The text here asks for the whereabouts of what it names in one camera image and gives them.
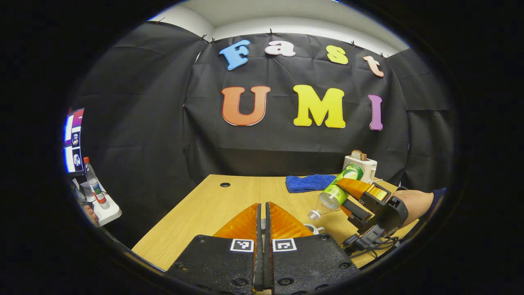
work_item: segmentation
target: yellow letter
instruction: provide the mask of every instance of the yellow letter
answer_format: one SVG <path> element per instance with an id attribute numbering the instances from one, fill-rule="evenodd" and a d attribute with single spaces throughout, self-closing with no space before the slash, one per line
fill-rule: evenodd
<path id="1" fill-rule="evenodd" d="M 336 62 L 337 64 L 347 64 L 348 60 L 347 57 L 344 55 L 346 52 L 340 48 L 333 45 L 328 45 L 326 47 L 326 50 L 329 52 L 327 54 L 327 58 L 329 58 L 330 61 Z"/>
<path id="2" fill-rule="evenodd" d="M 340 89 L 329 88 L 320 100 L 315 90 L 309 85 L 296 85 L 293 90 L 298 93 L 298 116 L 293 120 L 296 126 L 310 126 L 309 112 L 313 115 L 317 126 L 322 124 L 327 114 L 326 126 L 332 128 L 344 128 L 346 122 L 342 117 L 342 97 L 344 92 Z"/>

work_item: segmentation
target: blue letter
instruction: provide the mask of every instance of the blue letter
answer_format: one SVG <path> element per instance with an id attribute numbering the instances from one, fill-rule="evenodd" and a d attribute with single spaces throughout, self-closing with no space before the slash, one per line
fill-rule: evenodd
<path id="1" fill-rule="evenodd" d="M 229 63 L 229 66 L 227 66 L 228 70 L 231 71 L 232 69 L 241 66 L 247 62 L 247 57 L 240 57 L 240 55 L 242 54 L 246 56 L 249 53 L 247 47 L 243 46 L 249 44 L 251 44 L 249 40 L 242 40 L 220 50 L 219 54 L 223 54 L 226 57 L 227 62 Z"/>

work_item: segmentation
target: blue cloth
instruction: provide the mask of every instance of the blue cloth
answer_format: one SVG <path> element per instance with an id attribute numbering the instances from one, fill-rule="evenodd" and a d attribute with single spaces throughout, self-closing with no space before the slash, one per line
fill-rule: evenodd
<path id="1" fill-rule="evenodd" d="M 290 193 L 304 193 L 311 191 L 323 191 L 333 180 L 335 175 L 309 175 L 304 178 L 298 176 L 287 176 L 286 187 Z"/>

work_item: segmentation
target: black cable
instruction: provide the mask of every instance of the black cable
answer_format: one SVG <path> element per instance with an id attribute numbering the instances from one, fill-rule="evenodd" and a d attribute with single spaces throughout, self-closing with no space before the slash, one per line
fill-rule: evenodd
<path id="1" fill-rule="evenodd" d="M 392 235 L 394 235 L 396 232 L 397 232 L 398 229 L 396 229 L 394 232 L 392 232 L 391 234 L 387 235 L 386 238 L 391 238 Z"/>
<path id="2" fill-rule="evenodd" d="M 376 246 L 373 246 L 372 248 L 370 248 L 370 249 L 368 249 L 368 250 L 366 250 L 366 251 L 364 251 L 364 252 L 360 252 L 359 254 L 352 255 L 352 256 L 350 256 L 350 259 L 351 259 L 351 258 L 355 258 L 355 257 L 360 256 L 360 255 L 364 255 L 364 254 L 366 254 L 366 253 L 368 253 L 368 252 L 374 251 L 375 249 L 380 248 L 381 246 L 383 246 L 386 242 L 389 242 L 390 240 L 393 240 L 393 242 L 391 243 L 391 246 L 392 246 L 392 245 L 395 244 L 395 242 L 398 240 L 398 237 L 393 237 L 393 238 L 386 237 L 386 240 L 383 241 L 382 243 L 377 244 Z"/>

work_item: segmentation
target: hand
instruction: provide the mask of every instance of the hand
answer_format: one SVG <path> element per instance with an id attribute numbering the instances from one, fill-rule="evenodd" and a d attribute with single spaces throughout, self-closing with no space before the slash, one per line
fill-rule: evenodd
<path id="1" fill-rule="evenodd" d="M 409 189 L 407 191 L 396 191 L 392 194 L 392 196 L 396 196 L 397 198 L 401 199 L 408 209 L 408 218 L 401 228 L 424 215 L 433 202 L 433 193 L 425 193 L 413 189 Z"/>
<path id="2" fill-rule="evenodd" d="M 91 207 L 89 207 L 88 205 L 85 205 L 84 206 L 84 209 L 85 209 L 85 212 L 89 215 L 89 217 L 91 218 L 91 220 L 95 223 L 96 226 L 98 226 L 98 216 L 95 214 L 95 212 L 93 211 L 93 209 L 91 209 Z"/>

